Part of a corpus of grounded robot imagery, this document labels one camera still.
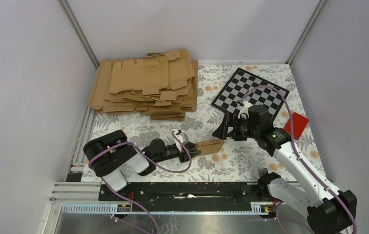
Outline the brown cardboard box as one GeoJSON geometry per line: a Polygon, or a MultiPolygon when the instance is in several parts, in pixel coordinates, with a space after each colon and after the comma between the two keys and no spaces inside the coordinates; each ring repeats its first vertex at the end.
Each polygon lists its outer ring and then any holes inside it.
{"type": "Polygon", "coordinates": [[[199,156],[205,156],[218,153],[222,149],[224,143],[225,142],[221,139],[200,141],[196,142],[196,148],[201,151],[199,156]]]}

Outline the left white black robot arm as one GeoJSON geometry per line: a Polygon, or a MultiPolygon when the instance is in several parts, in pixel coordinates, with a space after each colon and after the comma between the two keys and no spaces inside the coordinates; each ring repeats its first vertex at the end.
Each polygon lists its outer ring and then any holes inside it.
{"type": "Polygon", "coordinates": [[[114,131],[87,142],[83,152],[88,159],[88,168],[97,177],[110,185],[110,194],[117,200],[124,200],[129,194],[127,180],[120,168],[124,165],[133,169],[140,176],[146,176],[157,168],[173,173],[171,169],[159,163],[177,158],[180,163],[187,163],[181,173],[190,169],[192,159],[199,156],[195,143],[188,140],[187,134],[174,129],[171,132],[174,143],[167,145],[162,139],[151,140],[150,144],[140,149],[128,140],[122,130],[114,131]]]}

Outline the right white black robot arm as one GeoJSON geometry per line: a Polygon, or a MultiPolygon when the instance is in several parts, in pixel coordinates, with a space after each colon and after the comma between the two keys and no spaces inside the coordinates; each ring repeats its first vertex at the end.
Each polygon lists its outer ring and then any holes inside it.
{"type": "Polygon", "coordinates": [[[355,194],[341,191],[330,182],[299,151],[294,140],[283,129],[273,125],[272,116],[264,105],[246,103],[238,114],[225,113],[222,123],[213,132],[221,140],[254,139],[258,146],[291,173],[300,188],[286,182],[277,173],[258,179],[259,198],[276,198],[302,214],[316,234],[336,234],[348,227],[357,232],[355,194]]]}

